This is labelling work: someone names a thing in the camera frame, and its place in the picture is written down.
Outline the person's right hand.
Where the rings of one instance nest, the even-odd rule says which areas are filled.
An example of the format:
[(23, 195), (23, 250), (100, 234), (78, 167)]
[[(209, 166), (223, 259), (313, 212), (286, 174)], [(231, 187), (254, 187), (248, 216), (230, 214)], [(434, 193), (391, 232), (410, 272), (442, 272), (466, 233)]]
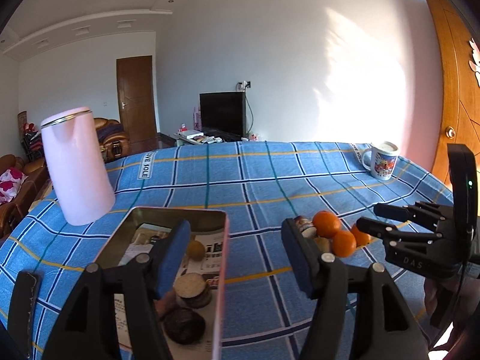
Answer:
[[(456, 293), (459, 289), (459, 280), (459, 276), (443, 282), (425, 279), (424, 303), (428, 316), (432, 317), (438, 308), (439, 291)], [(463, 280), (461, 291), (457, 298), (456, 308), (451, 319), (453, 329), (448, 343), (444, 345), (445, 348), (452, 349), (456, 341), (461, 338), (465, 329), (475, 326), (475, 329), (479, 332), (479, 318), (473, 316), (477, 308), (479, 308), (479, 280), (467, 277)]]

